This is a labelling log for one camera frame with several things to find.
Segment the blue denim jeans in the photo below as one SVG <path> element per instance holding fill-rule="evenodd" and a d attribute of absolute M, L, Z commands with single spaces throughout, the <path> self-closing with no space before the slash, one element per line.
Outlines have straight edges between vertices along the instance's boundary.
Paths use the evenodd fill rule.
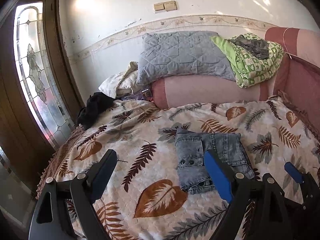
<path fill-rule="evenodd" d="M 239 133 L 196 133 L 179 128 L 175 147 L 180 188 L 188 194 L 215 190 L 211 175 L 218 166 L 210 153 L 228 165 L 234 173 L 240 172 L 248 179 L 254 178 L 254 171 Z"/>

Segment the leaf-patterned beige blanket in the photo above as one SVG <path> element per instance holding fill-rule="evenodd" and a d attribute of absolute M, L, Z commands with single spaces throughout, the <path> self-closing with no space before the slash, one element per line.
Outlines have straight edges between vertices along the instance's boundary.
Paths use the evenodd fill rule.
<path fill-rule="evenodd" d="M 77 128 L 53 155 L 37 192 L 47 178 L 71 180 L 113 149 L 118 163 L 93 205 L 112 239 L 208 239 L 227 205 L 214 190 L 195 193 L 180 187 L 175 147 L 180 129 L 207 135 L 215 146 L 239 136 L 249 175 L 259 180 L 272 174 L 296 202 L 303 200 L 300 186 L 284 164 L 289 161 L 319 178 L 319 140 L 308 117 L 280 97 L 171 109 L 130 100 L 116 101 L 91 128 Z"/>

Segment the black garment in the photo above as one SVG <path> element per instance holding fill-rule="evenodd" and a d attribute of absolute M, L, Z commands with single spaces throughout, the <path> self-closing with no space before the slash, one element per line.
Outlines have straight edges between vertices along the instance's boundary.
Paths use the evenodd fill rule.
<path fill-rule="evenodd" d="M 99 115 L 113 106 L 114 101 L 114 98 L 102 92 L 95 92 L 87 99 L 86 106 L 80 110 L 76 125 L 82 125 L 84 130 L 91 128 Z"/>

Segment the stained glass wooden door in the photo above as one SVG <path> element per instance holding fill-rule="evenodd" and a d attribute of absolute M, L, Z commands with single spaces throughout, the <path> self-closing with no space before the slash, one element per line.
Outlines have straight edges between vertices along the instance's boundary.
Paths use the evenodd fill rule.
<path fill-rule="evenodd" d="M 59 0 L 18 0 L 1 21 L 1 148 L 30 190 L 70 137 L 82 106 Z"/>

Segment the green patterned folded blanket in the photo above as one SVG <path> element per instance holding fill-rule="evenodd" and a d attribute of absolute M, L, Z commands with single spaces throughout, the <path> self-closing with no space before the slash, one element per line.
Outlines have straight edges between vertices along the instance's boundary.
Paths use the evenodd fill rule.
<path fill-rule="evenodd" d="M 262 39 L 253 33 L 242 35 L 249 39 Z M 220 36 L 212 36 L 210 38 L 230 62 L 236 84 L 241 88 L 248 88 L 272 78 L 280 68 L 284 58 L 285 52 L 282 45 L 265 40 L 269 44 L 269 57 L 260 60 L 244 48 L 234 45 L 231 40 L 236 37 L 225 39 Z"/>

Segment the small colourful packet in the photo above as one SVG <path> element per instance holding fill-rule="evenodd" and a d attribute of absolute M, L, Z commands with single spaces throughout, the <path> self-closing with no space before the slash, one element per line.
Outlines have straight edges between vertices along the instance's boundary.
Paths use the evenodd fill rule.
<path fill-rule="evenodd" d="M 123 101 L 126 100 L 144 100 L 144 101 L 153 101 L 152 91 L 149 88 L 138 91 L 135 94 L 126 95 L 121 98 Z"/>

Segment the cream white pillow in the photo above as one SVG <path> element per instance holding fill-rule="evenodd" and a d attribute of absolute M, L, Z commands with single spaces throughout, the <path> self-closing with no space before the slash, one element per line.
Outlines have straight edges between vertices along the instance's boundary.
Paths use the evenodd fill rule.
<path fill-rule="evenodd" d="M 131 61 L 124 72 L 108 77 L 99 86 L 99 91 L 115 99 L 126 94 L 133 94 L 142 89 L 137 84 L 138 62 Z"/>

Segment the grey crumpled garment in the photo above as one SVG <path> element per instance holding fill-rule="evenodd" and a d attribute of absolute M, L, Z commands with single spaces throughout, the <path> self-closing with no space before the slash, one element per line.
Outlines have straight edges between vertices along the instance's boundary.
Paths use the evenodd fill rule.
<path fill-rule="evenodd" d="M 231 40 L 231 42 L 236 46 L 244 48 L 257 59 L 265 60 L 269 57 L 269 44 L 265 40 L 257 38 L 249 39 L 246 38 L 244 35 L 239 35 L 235 39 Z"/>

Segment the grey quilted pillow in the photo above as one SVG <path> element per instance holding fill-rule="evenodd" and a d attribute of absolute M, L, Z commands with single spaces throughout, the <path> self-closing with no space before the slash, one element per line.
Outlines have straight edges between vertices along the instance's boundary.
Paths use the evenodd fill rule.
<path fill-rule="evenodd" d="M 137 83 L 180 75 L 212 75 L 235 81 L 230 62 L 211 40 L 214 31 L 178 31 L 143 35 Z"/>

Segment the gold wall light switch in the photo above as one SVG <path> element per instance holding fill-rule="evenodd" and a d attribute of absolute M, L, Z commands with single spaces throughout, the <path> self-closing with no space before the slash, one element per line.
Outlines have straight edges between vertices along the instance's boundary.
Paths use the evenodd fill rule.
<path fill-rule="evenodd" d="M 155 13 L 163 11 L 175 11 L 177 10 L 177 4 L 175 1 L 156 3 L 153 5 L 153 9 Z"/>

